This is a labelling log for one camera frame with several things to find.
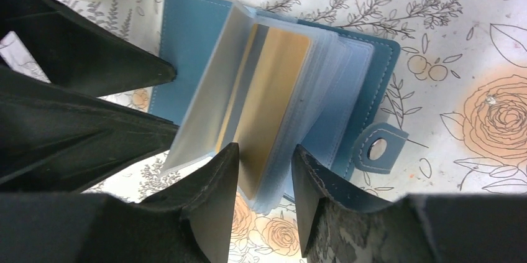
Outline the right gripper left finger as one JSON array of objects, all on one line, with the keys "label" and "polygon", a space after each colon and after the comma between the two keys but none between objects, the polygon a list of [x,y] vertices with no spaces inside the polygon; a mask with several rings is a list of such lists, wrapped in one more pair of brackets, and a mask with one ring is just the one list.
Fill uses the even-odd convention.
[{"label": "right gripper left finger", "polygon": [[143,201],[155,213],[151,262],[227,262],[239,174],[229,143],[204,166]]}]

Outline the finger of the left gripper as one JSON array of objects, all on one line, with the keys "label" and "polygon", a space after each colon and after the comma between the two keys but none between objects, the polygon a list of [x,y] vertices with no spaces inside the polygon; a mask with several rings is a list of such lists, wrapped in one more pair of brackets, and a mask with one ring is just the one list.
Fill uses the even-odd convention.
[{"label": "finger of the left gripper", "polygon": [[166,119],[1,68],[1,191],[75,191],[169,149]]},{"label": "finger of the left gripper", "polygon": [[90,96],[169,83],[167,61],[57,0],[1,0],[1,37],[14,32],[55,85]]}]

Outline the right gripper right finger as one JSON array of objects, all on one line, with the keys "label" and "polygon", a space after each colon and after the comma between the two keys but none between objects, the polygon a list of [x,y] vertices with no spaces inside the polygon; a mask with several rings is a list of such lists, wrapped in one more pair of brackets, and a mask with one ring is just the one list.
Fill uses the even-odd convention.
[{"label": "right gripper right finger", "polygon": [[301,254],[308,262],[427,262],[408,200],[371,195],[321,165],[302,145],[291,158]]}]

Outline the blue leather card holder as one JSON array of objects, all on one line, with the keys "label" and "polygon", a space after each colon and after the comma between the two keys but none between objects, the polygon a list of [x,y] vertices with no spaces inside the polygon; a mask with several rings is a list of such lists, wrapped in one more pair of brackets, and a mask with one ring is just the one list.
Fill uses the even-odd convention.
[{"label": "blue leather card holder", "polygon": [[254,212],[294,200],[297,145],[344,180],[388,174],[408,134],[375,115],[400,45],[227,0],[164,0],[160,57],[176,78],[149,113],[179,130],[161,173],[235,142],[238,190]]}]

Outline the tan credit card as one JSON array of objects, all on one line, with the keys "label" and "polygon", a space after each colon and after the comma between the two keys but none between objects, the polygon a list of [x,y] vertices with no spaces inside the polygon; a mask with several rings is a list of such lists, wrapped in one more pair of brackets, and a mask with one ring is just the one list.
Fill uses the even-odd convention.
[{"label": "tan credit card", "polygon": [[312,41],[292,25],[255,23],[249,32],[216,149],[236,142],[238,186],[253,200]]}]

